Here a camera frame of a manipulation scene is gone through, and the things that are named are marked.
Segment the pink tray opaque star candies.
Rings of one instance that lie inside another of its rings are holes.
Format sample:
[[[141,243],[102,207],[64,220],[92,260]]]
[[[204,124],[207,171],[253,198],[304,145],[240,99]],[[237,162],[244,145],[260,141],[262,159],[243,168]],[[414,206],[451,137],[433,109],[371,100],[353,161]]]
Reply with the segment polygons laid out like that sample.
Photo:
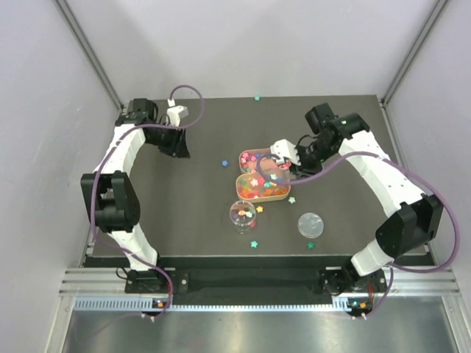
[[[251,174],[257,171],[258,160],[270,154],[270,148],[267,149],[248,149],[242,151],[239,155],[238,164],[242,174]],[[261,161],[261,169],[264,172],[281,171],[282,168],[272,159],[263,159]]]

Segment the tan tray translucent star candies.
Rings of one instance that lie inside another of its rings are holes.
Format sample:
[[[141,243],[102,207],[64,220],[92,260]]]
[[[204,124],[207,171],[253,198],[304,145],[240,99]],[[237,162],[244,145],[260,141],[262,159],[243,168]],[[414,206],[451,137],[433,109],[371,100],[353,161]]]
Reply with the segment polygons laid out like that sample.
[[[238,198],[252,203],[280,201],[291,191],[290,186],[266,181],[259,173],[242,174],[235,183]]]

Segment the clear plastic jar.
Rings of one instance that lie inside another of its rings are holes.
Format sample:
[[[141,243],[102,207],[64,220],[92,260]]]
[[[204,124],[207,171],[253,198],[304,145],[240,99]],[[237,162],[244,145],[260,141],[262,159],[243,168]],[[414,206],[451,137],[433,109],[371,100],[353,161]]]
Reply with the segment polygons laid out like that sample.
[[[251,232],[257,225],[255,206],[245,200],[238,200],[230,207],[229,217],[238,234]]]

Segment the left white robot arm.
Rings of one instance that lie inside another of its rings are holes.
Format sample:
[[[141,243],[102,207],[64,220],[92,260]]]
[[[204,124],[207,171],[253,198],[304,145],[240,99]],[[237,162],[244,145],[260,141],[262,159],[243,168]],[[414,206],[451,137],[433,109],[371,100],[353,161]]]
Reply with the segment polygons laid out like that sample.
[[[133,99],[130,110],[115,121],[113,139],[92,173],[80,180],[82,195],[91,224],[107,234],[130,262],[130,268],[143,272],[141,282],[150,291],[162,290],[166,272],[155,267],[159,255],[149,244],[140,225],[141,205],[130,172],[141,147],[158,147],[167,156],[189,158],[186,130],[180,128],[188,108],[168,100],[163,115],[149,99]]]

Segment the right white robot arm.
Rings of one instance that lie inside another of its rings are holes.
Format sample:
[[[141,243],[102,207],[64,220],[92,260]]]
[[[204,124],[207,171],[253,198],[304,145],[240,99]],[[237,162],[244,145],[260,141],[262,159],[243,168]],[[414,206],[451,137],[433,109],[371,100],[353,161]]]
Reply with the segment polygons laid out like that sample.
[[[345,157],[375,194],[386,215],[374,240],[342,269],[344,284],[359,291],[369,284],[370,274],[433,240],[444,206],[436,195],[428,195],[392,165],[359,114],[340,118],[324,103],[309,110],[305,120],[314,141],[295,147],[291,170],[298,176],[316,175],[322,173],[323,162],[332,156]]]

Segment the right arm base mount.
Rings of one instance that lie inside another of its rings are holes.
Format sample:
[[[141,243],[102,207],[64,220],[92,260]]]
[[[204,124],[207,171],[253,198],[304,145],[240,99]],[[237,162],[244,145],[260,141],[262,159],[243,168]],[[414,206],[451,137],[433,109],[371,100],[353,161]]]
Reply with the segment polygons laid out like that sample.
[[[364,277],[348,274],[341,268],[322,269],[319,271],[319,284],[324,292],[333,296],[343,293],[383,293],[386,290],[386,278],[382,270]]]

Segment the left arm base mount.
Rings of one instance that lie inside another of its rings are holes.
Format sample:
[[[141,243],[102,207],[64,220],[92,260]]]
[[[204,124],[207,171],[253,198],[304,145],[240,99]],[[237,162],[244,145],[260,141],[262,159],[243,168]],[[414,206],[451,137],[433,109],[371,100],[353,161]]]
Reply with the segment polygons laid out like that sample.
[[[173,268],[165,268],[164,271],[169,275],[173,283],[173,294],[186,293],[188,291],[188,271],[176,271]],[[124,280],[125,293],[155,294],[170,292],[170,284],[167,278],[154,269],[135,271],[117,268],[115,274],[119,279]]]

